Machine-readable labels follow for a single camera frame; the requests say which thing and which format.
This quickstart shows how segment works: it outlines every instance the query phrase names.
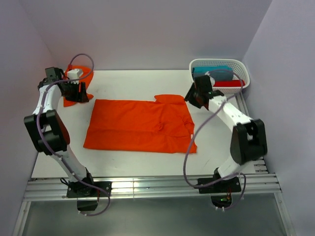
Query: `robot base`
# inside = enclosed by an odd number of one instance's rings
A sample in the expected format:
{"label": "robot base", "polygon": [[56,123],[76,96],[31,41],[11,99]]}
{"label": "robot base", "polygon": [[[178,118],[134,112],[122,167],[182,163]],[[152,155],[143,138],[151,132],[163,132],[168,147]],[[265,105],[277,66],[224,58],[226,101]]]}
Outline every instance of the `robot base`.
{"label": "robot base", "polygon": [[[112,182],[110,181],[97,181],[94,182],[94,186],[99,187],[110,196],[112,190]],[[76,191],[71,188],[67,191],[67,198],[82,198],[87,196],[82,196],[78,194]],[[107,195],[101,191],[93,191],[88,198],[97,198],[97,197],[107,197]],[[94,211],[97,208],[98,200],[78,200],[77,201],[77,209],[79,211]]]}
{"label": "robot base", "polygon": [[[213,178],[199,178],[198,179],[198,185],[205,185],[207,183],[210,183],[212,181],[215,181],[216,177]],[[232,193],[241,192],[241,185],[238,177],[231,178],[229,180],[222,180],[219,183],[216,183],[214,185],[211,185],[206,188],[199,188],[200,194],[206,194],[206,193],[226,193],[228,192],[230,188],[230,191]]]}

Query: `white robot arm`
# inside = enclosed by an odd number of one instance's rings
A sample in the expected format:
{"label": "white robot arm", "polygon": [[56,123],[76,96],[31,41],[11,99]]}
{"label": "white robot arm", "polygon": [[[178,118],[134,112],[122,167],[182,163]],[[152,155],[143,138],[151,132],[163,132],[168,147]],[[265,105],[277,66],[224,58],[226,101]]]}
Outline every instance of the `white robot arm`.
{"label": "white robot arm", "polygon": [[[64,80],[63,71],[59,68],[50,67],[45,71],[47,78],[38,85],[40,92],[38,105],[32,115],[24,118],[24,124],[36,150],[54,158],[66,172],[68,181],[61,178],[61,182],[68,186],[68,198],[97,197],[98,195],[109,197],[111,182],[94,183],[92,175],[72,152],[69,145],[69,133],[57,113],[58,101],[62,96],[69,101],[89,101],[85,83]],[[81,72],[74,69],[69,71],[67,76],[77,80]],[[77,201],[77,208],[79,211],[95,210],[97,204],[98,201]]]}
{"label": "white robot arm", "polygon": [[185,97],[185,101],[215,113],[224,103],[217,116],[232,132],[230,155],[226,161],[215,170],[220,178],[240,172],[244,165],[267,153],[264,123],[253,120],[240,112],[227,101],[219,90],[213,91],[211,77],[204,75],[194,79],[194,83]]}

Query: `blue cloth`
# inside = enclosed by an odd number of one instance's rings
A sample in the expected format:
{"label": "blue cloth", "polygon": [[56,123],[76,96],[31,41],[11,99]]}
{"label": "blue cloth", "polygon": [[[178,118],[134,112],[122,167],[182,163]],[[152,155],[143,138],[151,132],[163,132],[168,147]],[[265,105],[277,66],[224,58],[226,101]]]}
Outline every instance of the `blue cloth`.
{"label": "blue cloth", "polygon": [[[228,67],[227,65],[220,65],[220,66],[196,66],[192,69],[192,77],[196,78],[199,76],[203,76],[207,71],[212,70],[230,70],[233,71],[231,67]],[[233,79],[233,74],[229,73],[227,71],[215,71],[210,73],[211,77],[215,79],[215,81],[231,81]]]}

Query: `orange towel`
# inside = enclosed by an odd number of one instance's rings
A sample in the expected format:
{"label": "orange towel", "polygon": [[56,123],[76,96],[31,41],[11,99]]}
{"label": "orange towel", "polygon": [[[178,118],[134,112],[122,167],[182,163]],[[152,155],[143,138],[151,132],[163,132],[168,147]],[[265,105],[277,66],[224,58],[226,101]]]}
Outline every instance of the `orange towel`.
{"label": "orange towel", "polygon": [[[81,77],[85,76],[86,74],[88,74],[90,72],[90,68],[85,67],[85,66],[79,66],[79,65],[73,65],[72,69],[82,69],[83,71],[83,75],[81,75]],[[67,72],[69,71],[69,67],[67,68],[67,70],[65,71],[65,75],[67,76]],[[80,80],[80,82],[85,82],[85,88],[88,89],[92,78],[94,75],[94,71],[86,78]],[[94,96],[92,94],[87,94],[88,99],[91,100]],[[76,104],[76,102],[71,102],[71,101],[67,101],[65,98],[63,98],[63,106],[64,107],[70,107],[73,106],[74,104]]]}
{"label": "orange towel", "polygon": [[[83,147],[98,150],[186,153],[194,124],[184,98],[95,101]],[[196,153],[193,144],[190,153]]]}

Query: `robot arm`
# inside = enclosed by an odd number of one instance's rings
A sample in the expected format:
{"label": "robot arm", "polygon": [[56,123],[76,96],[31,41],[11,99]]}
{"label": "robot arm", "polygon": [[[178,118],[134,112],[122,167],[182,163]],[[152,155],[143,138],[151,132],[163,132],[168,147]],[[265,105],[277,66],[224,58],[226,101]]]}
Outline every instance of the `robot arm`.
{"label": "robot arm", "polygon": [[[54,158],[66,172],[69,178],[69,182],[67,183],[69,188],[78,196],[89,196],[93,194],[95,190],[93,188],[88,188],[86,185],[82,184],[80,180],[84,183],[93,185],[93,178],[72,152],[69,146],[69,133],[57,113],[58,101],[62,96],[70,101],[89,101],[86,94],[85,83],[65,82],[54,84],[48,91],[46,91],[48,86],[52,83],[63,79],[63,71],[55,67],[46,68],[45,71],[47,78],[41,81],[38,85],[38,90],[40,92],[38,105],[32,115],[24,118],[24,124],[36,150],[38,152],[44,152],[46,155]],[[81,72],[82,71],[75,69],[68,73],[68,76],[72,79],[77,79],[82,74]],[[40,108],[43,108],[43,110],[40,114],[39,125],[44,139],[52,151],[58,154],[59,157],[51,153],[39,135],[36,118]]]}
{"label": "robot arm", "polygon": [[232,138],[230,155],[215,170],[221,178],[239,172],[247,162],[257,160],[267,153],[264,123],[240,112],[219,90],[213,91],[209,75],[195,78],[185,101],[198,108],[204,106],[213,113],[224,103],[217,116],[231,130]]}

